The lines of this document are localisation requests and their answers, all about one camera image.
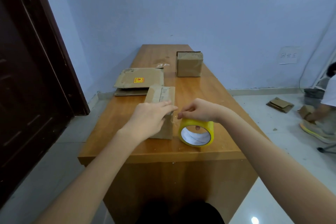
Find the right hand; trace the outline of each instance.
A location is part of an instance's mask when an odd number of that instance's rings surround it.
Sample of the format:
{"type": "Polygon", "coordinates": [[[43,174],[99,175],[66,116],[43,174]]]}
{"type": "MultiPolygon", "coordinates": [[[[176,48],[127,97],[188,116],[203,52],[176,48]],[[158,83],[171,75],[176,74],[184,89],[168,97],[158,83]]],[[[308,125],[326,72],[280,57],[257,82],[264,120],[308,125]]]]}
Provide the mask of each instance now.
{"type": "Polygon", "coordinates": [[[182,110],[177,115],[177,118],[214,121],[218,123],[220,119],[220,112],[223,108],[225,107],[196,98],[190,104],[182,108],[182,110]]]}

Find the floor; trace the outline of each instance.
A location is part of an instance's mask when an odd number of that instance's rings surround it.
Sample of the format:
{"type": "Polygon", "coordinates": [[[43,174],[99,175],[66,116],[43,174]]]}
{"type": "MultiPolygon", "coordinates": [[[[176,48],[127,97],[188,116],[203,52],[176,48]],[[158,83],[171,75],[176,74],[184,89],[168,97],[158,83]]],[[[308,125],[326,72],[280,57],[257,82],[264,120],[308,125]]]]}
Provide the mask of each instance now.
{"type": "MultiPolygon", "coordinates": [[[[302,106],[302,94],[236,96],[236,101],[253,118],[271,141],[290,154],[336,193],[336,154],[322,154],[316,148],[324,144],[303,132],[296,110],[302,106]],[[289,113],[281,113],[265,104],[274,97],[293,103],[289,113]]],[[[31,171],[6,205],[0,210],[0,224],[30,223],[81,171],[77,155],[105,109],[108,100],[100,100],[90,115],[75,117],[57,142],[31,171]]],[[[230,224],[292,223],[267,191],[260,179],[256,181],[230,224]]],[[[112,224],[102,203],[92,221],[112,224]]]]}

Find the cardboard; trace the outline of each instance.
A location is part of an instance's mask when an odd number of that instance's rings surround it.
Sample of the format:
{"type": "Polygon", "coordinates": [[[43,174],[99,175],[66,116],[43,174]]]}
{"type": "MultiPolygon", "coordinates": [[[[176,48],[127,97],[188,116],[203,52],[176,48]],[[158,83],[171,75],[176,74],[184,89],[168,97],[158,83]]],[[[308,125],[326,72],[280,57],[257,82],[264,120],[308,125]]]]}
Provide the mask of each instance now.
{"type": "Polygon", "coordinates": [[[202,52],[176,52],[177,77],[200,77],[202,65],[202,52]]]}
{"type": "Polygon", "coordinates": [[[163,86],[163,68],[128,68],[118,76],[115,96],[146,95],[151,85],[163,86]]]}
{"type": "Polygon", "coordinates": [[[315,108],[312,105],[304,105],[300,110],[298,110],[302,119],[305,119],[307,115],[312,114],[314,111],[315,108]]]}
{"type": "Polygon", "coordinates": [[[287,113],[293,108],[293,104],[285,100],[275,98],[269,101],[266,105],[277,109],[280,112],[287,113]]]}
{"type": "MultiPolygon", "coordinates": [[[[175,103],[175,87],[164,87],[160,85],[152,85],[149,87],[145,103],[159,103],[162,101],[171,101],[175,103]]],[[[173,139],[173,112],[165,115],[165,121],[160,132],[150,138],[173,139]]]]}

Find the door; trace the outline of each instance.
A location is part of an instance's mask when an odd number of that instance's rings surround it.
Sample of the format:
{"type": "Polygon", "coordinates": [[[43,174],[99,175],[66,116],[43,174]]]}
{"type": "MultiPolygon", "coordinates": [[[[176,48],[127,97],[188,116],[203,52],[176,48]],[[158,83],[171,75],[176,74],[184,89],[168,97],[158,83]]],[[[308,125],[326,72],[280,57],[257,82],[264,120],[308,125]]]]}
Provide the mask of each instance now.
{"type": "Polygon", "coordinates": [[[0,0],[0,207],[73,116],[46,83],[40,67],[48,63],[33,28],[21,24],[36,40],[29,46],[11,15],[0,0]]]}

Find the yellow warning label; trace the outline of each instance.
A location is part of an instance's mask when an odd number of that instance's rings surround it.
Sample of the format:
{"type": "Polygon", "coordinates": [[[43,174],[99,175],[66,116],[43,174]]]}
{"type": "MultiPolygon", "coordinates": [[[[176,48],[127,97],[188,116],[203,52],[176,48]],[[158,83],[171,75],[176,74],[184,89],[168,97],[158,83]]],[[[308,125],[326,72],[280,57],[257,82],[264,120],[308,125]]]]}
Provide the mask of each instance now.
{"type": "Polygon", "coordinates": [[[134,78],[134,83],[137,83],[137,82],[144,82],[145,81],[145,78],[144,77],[137,77],[137,78],[134,78]]]}

